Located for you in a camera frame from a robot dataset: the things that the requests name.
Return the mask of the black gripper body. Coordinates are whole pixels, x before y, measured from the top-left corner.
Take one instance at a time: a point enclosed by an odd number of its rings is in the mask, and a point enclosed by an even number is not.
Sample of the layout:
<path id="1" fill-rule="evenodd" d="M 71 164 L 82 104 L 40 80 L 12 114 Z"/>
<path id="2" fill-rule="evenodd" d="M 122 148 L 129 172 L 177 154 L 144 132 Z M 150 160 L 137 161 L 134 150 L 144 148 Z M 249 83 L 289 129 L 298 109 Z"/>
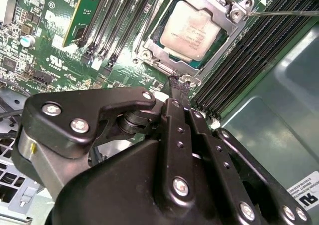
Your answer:
<path id="1" fill-rule="evenodd" d="M 193 146 L 139 143 L 73 178 L 53 225 L 224 225 L 212 171 Z"/>

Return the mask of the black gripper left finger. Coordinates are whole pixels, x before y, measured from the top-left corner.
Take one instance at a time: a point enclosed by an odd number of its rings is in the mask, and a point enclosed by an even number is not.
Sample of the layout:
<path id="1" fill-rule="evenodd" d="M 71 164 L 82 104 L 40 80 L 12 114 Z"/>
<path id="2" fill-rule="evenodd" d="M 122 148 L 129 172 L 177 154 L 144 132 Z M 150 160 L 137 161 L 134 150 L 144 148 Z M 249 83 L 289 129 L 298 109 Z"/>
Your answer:
<path id="1" fill-rule="evenodd" d="M 43 184 L 56 202 L 73 178 L 94 167 L 87 160 L 97 146 L 137 133 L 147 136 L 141 143 L 192 146 L 179 84 L 176 77 L 169 78 L 165 102 L 139 86 L 30 96 L 15 140 L 14 164 Z"/>

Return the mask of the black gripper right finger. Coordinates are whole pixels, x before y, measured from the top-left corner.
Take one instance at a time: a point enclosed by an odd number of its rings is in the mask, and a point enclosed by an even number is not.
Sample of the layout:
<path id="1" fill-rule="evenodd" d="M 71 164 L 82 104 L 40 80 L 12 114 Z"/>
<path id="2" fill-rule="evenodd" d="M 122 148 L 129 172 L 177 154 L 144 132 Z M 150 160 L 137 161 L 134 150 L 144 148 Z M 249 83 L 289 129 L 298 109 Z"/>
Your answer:
<path id="1" fill-rule="evenodd" d="M 211 132 L 203 115 L 192 109 L 189 82 L 180 82 L 179 93 L 186 109 L 196 149 L 212 171 L 217 186 L 217 209 L 225 225 L 310 225 L 305 209 L 227 130 Z"/>

